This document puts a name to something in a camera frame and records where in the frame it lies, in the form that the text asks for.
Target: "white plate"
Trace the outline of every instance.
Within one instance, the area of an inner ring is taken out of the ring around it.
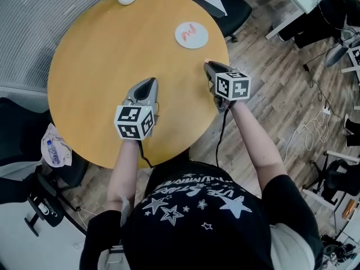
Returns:
[[[175,30],[176,41],[185,48],[197,49],[209,40],[208,31],[199,23],[185,22]]]

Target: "black cable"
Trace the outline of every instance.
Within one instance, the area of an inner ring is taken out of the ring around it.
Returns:
[[[216,166],[219,167],[219,160],[218,160],[218,151],[219,151],[219,146],[220,146],[220,143],[221,143],[221,140],[223,138],[223,135],[224,135],[224,130],[225,130],[225,124],[226,124],[226,116],[230,110],[230,108],[232,107],[232,105],[235,104],[235,101],[231,101],[229,106],[225,109],[225,112],[224,112],[224,119],[223,119],[223,125],[221,127],[221,133],[220,133],[220,139],[219,139],[219,142],[216,146],[216,151],[215,151],[215,157],[216,157]]]
[[[340,45],[340,43],[341,43],[341,42],[339,42],[336,46],[334,46],[334,47],[332,47],[332,48],[330,48],[330,49],[326,50],[324,53],[321,53],[320,55],[318,55],[318,56],[316,56],[315,58],[311,59],[310,61],[306,62],[304,65],[306,65],[306,64],[308,64],[308,63],[310,63],[310,62],[314,61],[316,58],[319,58],[320,56],[322,56],[322,55],[324,55],[324,54],[327,54],[330,50],[332,50],[332,49],[336,48],[337,46],[339,46],[339,45]]]
[[[149,167],[152,168],[152,165],[151,165],[150,161],[148,160],[148,158],[144,157],[144,150],[142,148],[141,140],[137,140],[137,143],[139,144],[141,158],[143,158],[143,160],[145,160],[148,163]]]
[[[305,71],[308,72],[309,75],[311,76],[310,69],[309,69],[308,65],[304,64],[303,67],[304,67]],[[329,107],[329,108],[331,109],[331,112],[332,112],[335,116],[339,117],[339,118],[342,120],[343,118],[340,117],[337,113],[334,112],[334,110],[333,110],[333,108],[332,108],[329,100],[327,99],[327,97],[325,96],[325,94],[322,92],[322,90],[321,90],[321,88],[320,88],[320,85],[311,77],[311,80],[310,80],[310,82],[309,82],[309,87],[310,87],[310,88],[313,88],[313,87],[314,87],[314,83],[316,84],[317,88],[319,89],[319,93],[317,93],[317,100],[319,100],[319,102],[322,102],[322,97],[324,97],[324,98],[325,98],[325,107],[326,107],[326,108]]]

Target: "chair back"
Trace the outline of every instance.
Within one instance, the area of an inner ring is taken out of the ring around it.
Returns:
[[[46,116],[2,97],[0,119],[0,166],[39,161],[42,157],[41,138],[49,125]]]
[[[0,204],[25,202],[32,191],[33,184],[33,174],[23,181],[0,178]]]
[[[357,196],[360,193],[360,164],[349,165],[342,159],[332,162],[327,170],[326,184],[330,189]]]

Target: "electrical cable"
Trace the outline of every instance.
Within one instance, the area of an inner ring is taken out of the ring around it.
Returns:
[[[141,158],[143,158],[143,160],[146,161],[146,163],[149,165],[150,168],[153,168],[153,166],[151,165],[150,161],[148,160],[148,158],[146,158],[144,156],[144,150],[142,148],[142,142],[141,140],[137,140],[137,143],[139,144],[139,149],[140,149],[140,155],[141,155]]]
[[[155,115],[157,115],[160,111],[160,104],[157,101],[155,103],[157,104],[157,112],[155,113]]]
[[[318,118],[318,116],[320,115],[320,113],[322,113],[322,117],[323,117],[321,123],[317,120],[317,118]],[[321,139],[320,131],[319,131],[319,130],[316,128],[316,126],[315,126],[315,122],[317,122],[317,124],[318,124],[320,127],[322,127],[322,126],[324,125],[324,122],[325,122],[325,114],[324,114],[324,112],[323,112],[322,110],[316,115],[315,118],[311,119],[311,120],[310,120],[309,122],[307,122],[306,124],[300,124],[300,125],[294,130],[294,132],[292,133],[291,139],[290,139],[290,141],[288,142],[288,144],[287,144],[287,146],[286,146],[285,158],[284,158],[283,162],[285,163],[285,161],[286,161],[287,152],[288,152],[288,150],[289,150],[289,146],[290,146],[290,144],[291,144],[291,141],[293,141],[295,132],[297,132],[298,134],[301,134],[304,130],[306,130],[305,148],[306,148],[307,151],[311,151],[311,149],[313,148],[313,145],[314,145],[314,134],[313,134],[313,133],[310,131],[310,129],[308,128],[308,125],[309,125],[311,122],[313,123],[313,126],[314,126],[316,132],[319,134],[319,138],[320,138],[321,143],[324,144],[324,143],[326,142],[327,136],[329,135],[329,120],[330,120],[330,117],[331,117],[331,115],[329,115],[328,120],[327,120],[327,124],[326,124],[327,132],[326,132],[326,136],[325,136],[325,139],[324,139],[324,140]],[[311,134],[311,138],[312,138],[310,148],[308,148],[308,145],[307,145],[308,132]]]
[[[317,88],[319,89],[319,93],[317,93],[317,99],[319,100],[319,102],[321,102],[321,101],[322,101],[322,97],[324,97],[324,98],[325,98],[325,107],[327,108],[327,106],[328,106],[328,107],[330,108],[331,112],[332,112],[335,116],[339,117],[339,118],[342,120],[343,118],[340,117],[337,113],[334,112],[334,110],[332,109],[332,106],[331,106],[330,102],[328,101],[327,97],[325,96],[324,93],[322,93],[319,84],[318,84],[314,79],[311,79],[311,81],[309,82],[309,87],[310,87],[310,88],[313,88],[313,87],[314,87],[314,83],[316,84]]]
[[[84,208],[81,208],[81,207],[80,207],[80,209],[81,209],[81,210],[84,210],[85,212],[88,212],[88,213],[90,213],[90,214],[93,214],[93,215],[97,216],[97,214],[95,214],[94,212],[88,211],[88,210],[86,210],[86,209],[84,209]],[[80,216],[80,212],[78,212],[78,215],[79,215],[80,220],[83,222],[85,228],[87,229],[88,227],[86,226],[85,221],[83,220],[83,218]]]
[[[334,47],[331,47],[331,48],[329,48],[328,50],[326,50],[324,53],[321,53],[321,54],[319,54],[318,56],[316,56],[315,58],[312,58],[311,60],[309,60],[308,62],[306,62],[304,65],[306,65],[306,64],[308,64],[308,63],[310,63],[310,62],[312,62],[312,61],[314,61],[316,58],[319,58],[320,56],[322,56],[322,55],[324,55],[324,54],[327,54],[330,50],[332,50],[332,49],[334,49],[334,48],[336,48],[337,46],[339,46],[341,44],[341,42],[339,42],[337,45],[335,45]]]
[[[224,119],[223,119],[223,125],[221,127],[221,133],[220,133],[220,139],[219,139],[219,142],[216,146],[216,151],[215,151],[215,158],[216,158],[216,166],[219,167],[219,160],[218,160],[218,151],[219,151],[219,146],[220,146],[220,143],[221,143],[221,140],[223,138],[223,135],[224,135],[224,130],[225,130],[225,124],[226,124],[226,116],[230,110],[230,108],[235,104],[235,101],[231,101],[229,106],[225,109],[225,112],[224,112]]]

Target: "water bottle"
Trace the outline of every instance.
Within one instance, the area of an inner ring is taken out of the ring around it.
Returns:
[[[53,164],[59,165],[59,163],[60,163],[59,156],[57,156],[56,148],[51,143],[51,140],[47,141],[47,151],[49,152],[49,155],[50,155],[50,158],[51,158],[51,161],[53,162]]]

